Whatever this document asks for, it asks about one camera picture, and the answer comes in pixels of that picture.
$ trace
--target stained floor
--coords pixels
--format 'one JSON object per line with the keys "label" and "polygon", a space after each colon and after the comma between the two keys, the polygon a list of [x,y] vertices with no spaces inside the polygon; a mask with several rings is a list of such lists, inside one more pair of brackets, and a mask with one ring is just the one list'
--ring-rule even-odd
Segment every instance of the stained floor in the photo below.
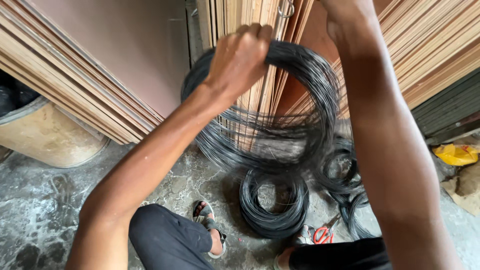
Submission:
{"label": "stained floor", "polygon": [[[62,269],[82,203],[132,147],[112,142],[94,161],[73,169],[52,168],[19,153],[0,164],[0,268]],[[438,172],[449,174],[451,169],[440,166]],[[195,201],[206,199],[228,234],[227,253],[221,259],[211,260],[214,267],[272,269],[273,259],[285,241],[261,239],[249,229],[239,212],[238,193],[237,181],[219,171],[196,146],[190,146],[142,204],[162,204],[187,216]],[[479,269],[480,218],[457,207],[445,191],[441,194],[443,217],[457,253],[466,269]],[[266,205],[273,204],[275,195],[271,189],[266,190],[264,197]],[[335,203],[325,194],[311,190],[310,199],[309,224],[319,227],[337,214]],[[380,235],[371,208],[360,210],[358,217],[367,229]],[[342,224],[336,230],[335,241],[350,241]],[[129,269],[143,269],[130,244]]]}

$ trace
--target scissors handle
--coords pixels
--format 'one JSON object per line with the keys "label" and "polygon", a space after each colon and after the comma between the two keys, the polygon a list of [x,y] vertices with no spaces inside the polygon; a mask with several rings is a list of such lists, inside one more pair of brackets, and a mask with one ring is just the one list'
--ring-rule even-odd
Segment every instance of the scissors handle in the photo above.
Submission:
{"label": "scissors handle", "polygon": [[[322,233],[322,236],[320,236],[320,238],[317,240],[317,234],[320,232],[320,231],[324,231]],[[333,233],[332,235],[328,235],[325,239],[323,239],[325,237],[325,235],[327,234],[328,232],[328,228],[327,227],[320,227],[318,228],[315,233],[313,234],[313,242],[315,244],[325,244],[328,240],[330,240],[330,243],[333,243]]]}

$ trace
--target black pants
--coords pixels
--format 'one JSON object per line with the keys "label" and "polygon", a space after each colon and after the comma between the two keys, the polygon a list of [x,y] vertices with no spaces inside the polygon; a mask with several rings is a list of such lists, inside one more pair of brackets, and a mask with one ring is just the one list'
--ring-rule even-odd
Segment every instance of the black pants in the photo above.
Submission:
{"label": "black pants", "polygon": [[[212,248],[199,223],[150,204],[130,221],[130,241],[147,270],[214,269],[202,256]],[[290,255],[290,269],[391,269],[382,238],[350,243],[305,245]]]}

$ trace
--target sandal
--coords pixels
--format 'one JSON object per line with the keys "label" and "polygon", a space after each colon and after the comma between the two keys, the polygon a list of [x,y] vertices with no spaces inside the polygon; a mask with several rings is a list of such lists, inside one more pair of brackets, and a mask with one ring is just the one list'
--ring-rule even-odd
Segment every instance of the sandal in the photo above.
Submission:
{"label": "sandal", "polygon": [[[198,206],[202,203],[205,202],[207,205],[200,210],[200,213],[198,216],[195,216],[197,213]],[[207,217],[208,214],[212,213],[213,217],[215,218],[215,214],[213,213],[213,209],[210,206],[210,203],[204,200],[198,201],[195,206],[193,207],[193,212],[192,212],[192,221],[196,223],[200,223],[203,225],[208,231],[211,229],[216,229],[220,233],[220,242],[222,243],[222,253],[220,255],[214,255],[211,252],[208,252],[208,255],[214,259],[220,258],[225,251],[227,250],[227,244],[225,243],[225,240],[227,239],[227,235],[224,234],[217,226],[215,220]]]}
{"label": "sandal", "polygon": [[[297,233],[299,234],[299,236],[293,237],[292,246],[314,245],[314,242],[313,242],[314,233],[315,233],[315,228],[313,226],[310,226],[307,224],[303,225]],[[275,260],[273,262],[274,270],[280,270],[280,267],[278,266],[278,256],[279,255],[275,257]]]}

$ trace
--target hand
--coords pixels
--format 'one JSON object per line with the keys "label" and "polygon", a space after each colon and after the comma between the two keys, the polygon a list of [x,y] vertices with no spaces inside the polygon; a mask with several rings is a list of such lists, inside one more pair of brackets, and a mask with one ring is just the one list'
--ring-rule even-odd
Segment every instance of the hand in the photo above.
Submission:
{"label": "hand", "polygon": [[338,45],[345,27],[362,27],[373,21],[378,24],[372,0],[321,0],[327,10],[327,32]]}
{"label": "hand", "polygon": [[272,32],[269,25],[242,25],[236,33],[217,42],[210,72],[203,84],[212,91],[218,113],[230,107],[265,75]]}

